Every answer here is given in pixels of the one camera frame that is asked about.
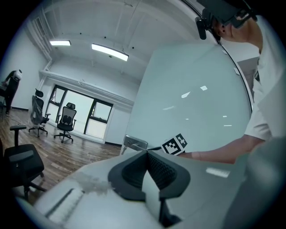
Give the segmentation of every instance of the person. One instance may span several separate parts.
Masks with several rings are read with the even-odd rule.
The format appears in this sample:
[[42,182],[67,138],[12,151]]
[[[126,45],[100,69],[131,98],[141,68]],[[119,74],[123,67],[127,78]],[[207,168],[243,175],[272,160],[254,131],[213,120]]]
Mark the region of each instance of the person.
[[3,86],[7,86],[6,90],[0,89],[0,96],[3,96],[6,101],[6,116],[9,116],[13,98],[17,92],[19,82],[22,79],[22,71],[12,71],[7,78],[2,82]]
[[261,16],[257,16],[257,22],[252,18],[248,19],[237,29],[231,24],[222,25],[208,11],[207,14],[212,25],[210,32],[218,40],[223,38],[231,42],[248,42],[258,47],[260,57],[253,79],[254,105],[242,137],[218,149],[182,153],[179,156],[201,161],[234,163],[239,155],[251,152],[256,146],[271,138],[269,126],[257,104],[263,100],[282,75],[286,74],[286,51],[273,28]]

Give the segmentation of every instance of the vr headset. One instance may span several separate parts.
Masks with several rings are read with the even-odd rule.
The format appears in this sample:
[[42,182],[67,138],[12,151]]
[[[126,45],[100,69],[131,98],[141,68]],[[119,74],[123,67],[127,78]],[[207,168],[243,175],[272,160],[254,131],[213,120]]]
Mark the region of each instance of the vr headset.
[[17,82],[19,82],[21,79],[22,79],[22,71],[19,69],[19,70],[16,70],[15,72],[14,72],[14,75],[12,76],[12,78],[15,80],[15,81],[17,81]]
[[243,0],[197,0],[197,2],[205,7],[202,17],[195,19],[202,40],[206,39],[206,30],[210,31],[218,41],[220,40],[213,30],[214,19],[224,26],[231,23],[235,28],[240,28],[251,17],[257,21],[254,10]]

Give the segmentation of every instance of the floor baseboard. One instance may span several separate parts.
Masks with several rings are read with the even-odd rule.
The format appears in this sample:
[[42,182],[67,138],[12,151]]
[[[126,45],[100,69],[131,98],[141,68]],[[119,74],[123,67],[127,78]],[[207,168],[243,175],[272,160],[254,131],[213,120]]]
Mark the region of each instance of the floor baseboard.
[[29,109],[20,108],[20,107],[15,107],[15,106],[12,106],[11,109],[29,111]]
[[112,143],[112,142],[105,142],[105,144],[108,144],[108,145],[116,145],[116,146],[120,146],[120,147],[122,147],[122,145],[121,144],[116,144],[116,143]]

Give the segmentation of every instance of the white wall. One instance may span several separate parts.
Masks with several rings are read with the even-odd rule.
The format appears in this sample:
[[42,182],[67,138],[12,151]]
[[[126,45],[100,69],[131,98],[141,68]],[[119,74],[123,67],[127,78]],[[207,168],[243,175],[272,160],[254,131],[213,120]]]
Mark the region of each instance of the white wall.
[[115,106],[112,122],[110,123],[106,136],[107,142],[122,144],[129,122],[130,112],[130,110],[124,110],[121,107]]
[[92,67],[91,62],[79,63],[72,58],[62,58],[55,62],[51,72],[76,78],[97,85],[113,93],[117,93],[132,101],[135,100],[139,85],[120,76],[120,72],[112,69],[100,69]]
[[221,39],[221,43],[236,62],[259,57],[258,48],[252,44],[230,42],[224,39]]
[[[104,73],[102,71],[97,71],[93,67],[86,64],[74,63],[69,60],[69,58],[61,59],[56,62],[50,68],[51,72],[59,73],[68,77],[76,78],[78,80],[84,79],[85,82],[95,84],[104,89],[117,93],[124,96],[132,101],[135,100],[139,85],[122,79],[120,76],[112,76],[110,72]],[[93,91],[82,88],[80,85],[71,85],[66,82],[60,82],[53,79],[46,79],[42,87],[42,92],[44,93],[44,112],[46,111],[46,106],[48,104],[50,94],[55,85],[63,86],[68,89],[92,96],[97,99],[101,99],[106,102],[110,102],[114,105],[113,114],[109,118],[110,124],[106,129],[105,141],[122,144],[125,131],[128,125],[129,117],[131,114],[131,108],[124,108],[120,104],[116,104]]]
[[0,68],[0,81],[13,70],[20,69],[23,72],[12,106],[24,109],[31,107],[32,95],[40,82],[38,71],[46,64],[47,60],[29,40],[24,29],[20,28],[10,43]]

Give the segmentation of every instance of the wooden floor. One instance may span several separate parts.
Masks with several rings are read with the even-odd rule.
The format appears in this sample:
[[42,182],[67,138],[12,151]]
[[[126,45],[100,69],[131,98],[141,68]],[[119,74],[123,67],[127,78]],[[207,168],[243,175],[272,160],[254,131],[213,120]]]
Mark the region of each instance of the wooden floor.
[[[45,166],[43,171],[45,177],[37,177],[33,182],[48,190],[80,167],[118,156],[120,153],[119,146],[95,143],[73,135],[71,136],[74,139],[73,144],[66,138],[62,144],[59,137],[55,139],[53,137],[55,134],[59,134],[60,130],[49,124],[45,127],[49,132],[48,136],[40,131],[38,138],[38,131],[28,133],[31,126],[28,122],[28,112],[21,110],[11,110],[10,116],[4,116],[3,121],[0,117],[0,138],[4,150],[14,146],[14,132],[9,128],[18,123],[27,126],[26,130],[19,133],[19,144],[33,144]],[[29,202],[33,204],[41,194],[41,191],[31,191]]]

